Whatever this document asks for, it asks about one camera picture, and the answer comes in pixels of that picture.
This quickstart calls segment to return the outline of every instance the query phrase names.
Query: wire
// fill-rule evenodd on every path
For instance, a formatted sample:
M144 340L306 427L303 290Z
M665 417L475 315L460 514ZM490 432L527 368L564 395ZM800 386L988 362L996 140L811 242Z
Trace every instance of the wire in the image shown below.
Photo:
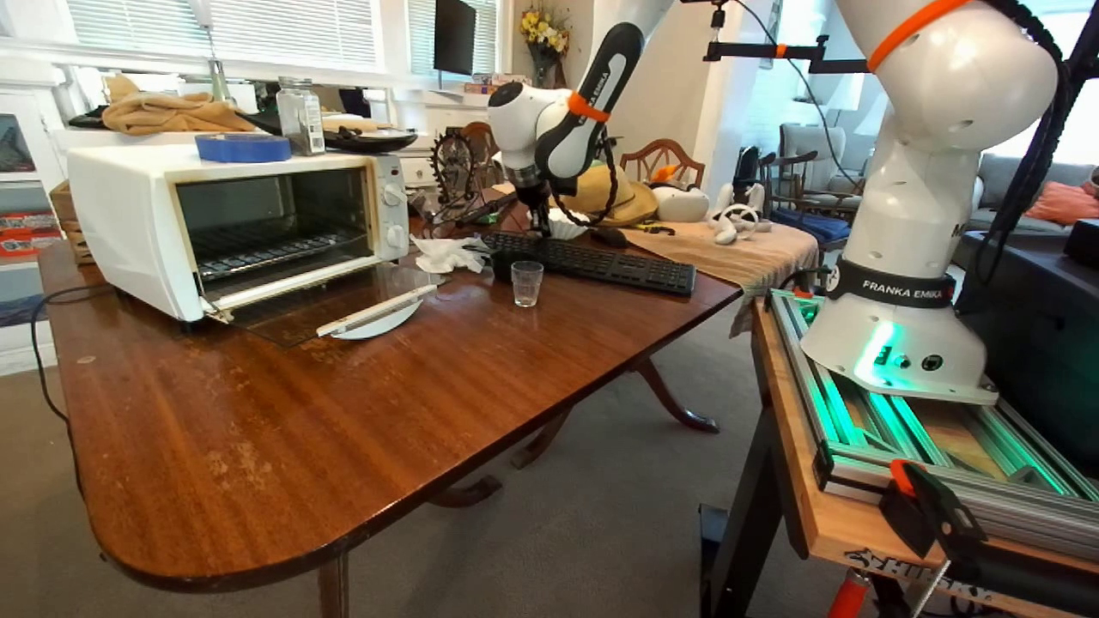
M52 417L57 417L65 427L69 427L69 417L61 412L61 404L52 400L48 391L48 381L45 381L45 362L40 362L40 344L39 344L39 320L45 312L45 307L69 307L69 301L84 301L100 293L107 293L111 285L71 285L71 290L57 290L57 293L48 293L34 301L29 310L29 353L34 353L34 370L39 370L39 387L40 387L40 400L48 404Z
M779 37L764 29L764 20L761 20L747 5L743 5L743 0L735 0L735 5L760 24L761 37L779 47ZM793 69L793 77L800 79L811 106L814 106L818 118L822 118L830 166L834 166L856 189L863 189L863 180L856 180L856 174L839 160L839 152L834 152L834 140L830 140L830 130L828 130L828 115L824 115L824 106L822 106L811 79L804 77L804 69L800 69L793 60L787 60L787 67Z
M593 215L575 215L570 205L564 205L556 187L548 181L548 202L575 227L596 227L612 215L613 202L618 202L618 168L613 168L613 139L609 139L609 126L596 126L596 152L603 154L603 166L612 172L612 187L609 187L609 198L601 205L601 212Z

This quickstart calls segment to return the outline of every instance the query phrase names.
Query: floor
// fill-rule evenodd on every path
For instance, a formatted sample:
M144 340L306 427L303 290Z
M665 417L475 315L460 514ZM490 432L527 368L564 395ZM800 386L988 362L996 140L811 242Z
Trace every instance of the floor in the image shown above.
M422 506L351 553L359 618L697 618L697 507L729 506L760 420L747 337L717 312L656 368L717 437L670 423L643 378L582 400L556 445L475 507ZM316 577L256 591L173 594L100 559L65 427L39 378L0 378L2 618L309 618ZM747 615L828 615L839 567L795 559L779 531Z

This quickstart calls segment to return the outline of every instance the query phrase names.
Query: green light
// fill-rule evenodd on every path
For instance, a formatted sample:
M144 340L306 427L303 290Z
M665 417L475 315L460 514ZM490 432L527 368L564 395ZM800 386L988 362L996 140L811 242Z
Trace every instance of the green light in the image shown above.
M906 330L891 320L883 320L867 344L863 348L863 358L856 362L856 376L865 381L904 387L906 386Z
M784 293L784 298L793 307L790 320L795 324L795 337L804 337L811 330L811 324L822 315L822 301L818 298L795 298L790 293ZM846 402L846 395L839 391L839 386L828 378L824 368L814 368L814 386L811 387L811 412L822 423L822 432L828 443L846 443L846 445L865 445L865 437L857 429L857 423L853 420L853 409Z

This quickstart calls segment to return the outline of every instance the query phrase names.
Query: toaster oven window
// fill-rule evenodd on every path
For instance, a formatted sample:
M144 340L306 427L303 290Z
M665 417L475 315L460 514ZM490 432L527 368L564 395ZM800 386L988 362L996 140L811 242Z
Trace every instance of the toaster oven window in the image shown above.
M178 181L202 281L367 255L359 172Z

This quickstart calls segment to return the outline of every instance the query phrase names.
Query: bottle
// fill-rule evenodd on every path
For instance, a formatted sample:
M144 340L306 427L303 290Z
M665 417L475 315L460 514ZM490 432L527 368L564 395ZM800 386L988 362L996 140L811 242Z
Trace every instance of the bottle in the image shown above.
M295 154L322 152L320 99L309 91L309 79L277 79L274 111L282 139L288 139Z

